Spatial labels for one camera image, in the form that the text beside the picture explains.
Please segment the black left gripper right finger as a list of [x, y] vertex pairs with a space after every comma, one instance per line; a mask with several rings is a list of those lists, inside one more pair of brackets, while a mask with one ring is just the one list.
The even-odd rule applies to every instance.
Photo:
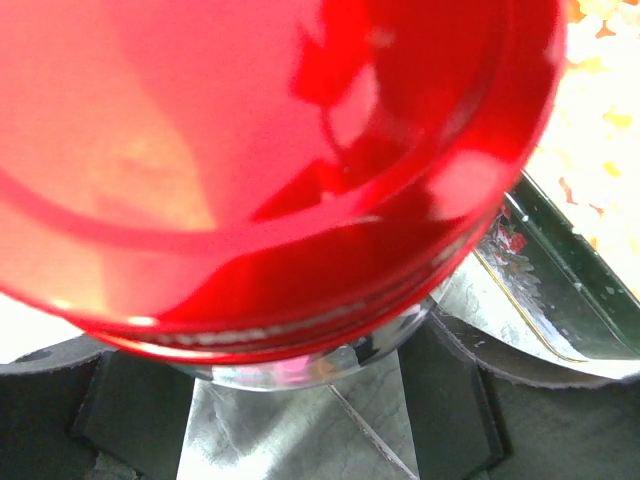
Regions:
[[637, 378], [543, 361], [442, 309], [398, 356], [420, 478], [638, 478]]

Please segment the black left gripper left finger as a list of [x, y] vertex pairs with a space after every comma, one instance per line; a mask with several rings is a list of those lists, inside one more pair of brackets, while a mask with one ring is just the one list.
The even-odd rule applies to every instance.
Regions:
[[174, 479], [192, 376], [88, 336], [1, 367], [4, 479]]

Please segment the square tin of translucent candies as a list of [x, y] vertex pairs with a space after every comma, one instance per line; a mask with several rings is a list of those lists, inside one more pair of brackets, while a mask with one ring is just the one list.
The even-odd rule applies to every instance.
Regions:
[[639, 5], [570, 1], [546, 131], [475, 256], [572, 363], [639, 357]]

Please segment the clear glass jar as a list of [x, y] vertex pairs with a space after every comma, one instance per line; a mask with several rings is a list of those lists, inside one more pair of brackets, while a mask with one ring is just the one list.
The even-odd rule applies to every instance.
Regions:
[[253, 392], [296, 390], [328, 384], [391, 355], [419, 329], [435, 306], [436, 301], [428, 296], [373, 332], [321, 353], [251, 365], [175, 364], [173, 367], [195, 379]]

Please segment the red jar lid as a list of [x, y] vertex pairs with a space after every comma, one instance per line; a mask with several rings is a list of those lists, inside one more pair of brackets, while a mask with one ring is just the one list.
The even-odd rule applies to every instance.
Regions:
[[1, 290], [169, 361], [354, 340], [487, 231], [565, 35], [560, 1], [5, 1]]

